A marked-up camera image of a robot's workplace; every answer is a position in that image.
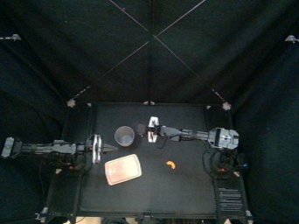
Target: plastic container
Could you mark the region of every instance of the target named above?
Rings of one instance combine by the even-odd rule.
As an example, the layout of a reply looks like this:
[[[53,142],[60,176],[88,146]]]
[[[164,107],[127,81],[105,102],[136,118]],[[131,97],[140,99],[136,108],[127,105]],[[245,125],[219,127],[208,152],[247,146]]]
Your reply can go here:
[[[129,146],[135,141],[135,131],[127,126],[117,128],[115,139],[123,147]]]
[[[141,176],[141,167],[136,154],[105,162],[107,182],[112,186]]]

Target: black tabletop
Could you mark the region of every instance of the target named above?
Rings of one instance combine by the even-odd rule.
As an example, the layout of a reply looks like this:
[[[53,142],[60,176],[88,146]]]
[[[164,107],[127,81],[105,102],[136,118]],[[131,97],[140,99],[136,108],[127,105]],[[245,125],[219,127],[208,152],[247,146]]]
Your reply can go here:
[[[164,144],[161,139],[148,143],[147,136],[135,135],[133,144],[124,148],[115,140],[115,131],[120,126],[135,130],[139,123],[148,124],[151,116],[157,116],[160,124],[167,127],[207,131],[204,107],[100,104],[93,112],[92,132],[99,133],[103,141],[117,146],[119,150],[101,156],[100,164],[93,164],[85,176],[78,214],[149,213],[172,217],[215,217],[212,181],[201,164],[207,144],[168,140],[159,149]],[[104,163],[131,154],[137,155],[141,177],[108,185]],[[168,160],[175,162],[175,169],[165,164]]]

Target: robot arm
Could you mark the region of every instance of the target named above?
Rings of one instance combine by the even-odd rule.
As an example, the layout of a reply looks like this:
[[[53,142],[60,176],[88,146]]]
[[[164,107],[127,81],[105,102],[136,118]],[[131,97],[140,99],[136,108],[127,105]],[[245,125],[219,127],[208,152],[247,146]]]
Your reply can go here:
[[[139,125],[139,134],[147,132],[148,142],[155,143],[157,136],[168,137],[172,141],[201,140],[208,142],[212,148],[233,150],[239,146],[239,133],[233,129],[216,128],[209,132],[175,129],[159,125],[157,117],[151,117],[147,127]]]

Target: orange object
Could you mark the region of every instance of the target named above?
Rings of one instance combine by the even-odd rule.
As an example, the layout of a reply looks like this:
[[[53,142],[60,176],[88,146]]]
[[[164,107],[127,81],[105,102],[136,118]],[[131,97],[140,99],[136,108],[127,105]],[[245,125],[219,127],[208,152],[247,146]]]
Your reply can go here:
[[[167,164],[175,169],[175,162],[173,161],[167,161]]]

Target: pink tray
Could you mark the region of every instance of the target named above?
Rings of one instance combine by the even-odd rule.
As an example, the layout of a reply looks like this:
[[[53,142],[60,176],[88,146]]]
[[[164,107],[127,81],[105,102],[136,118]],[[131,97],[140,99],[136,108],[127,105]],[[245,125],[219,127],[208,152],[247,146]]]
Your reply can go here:
[[[141,176],[136,154],[105,162],[107,182],[112,186]]]

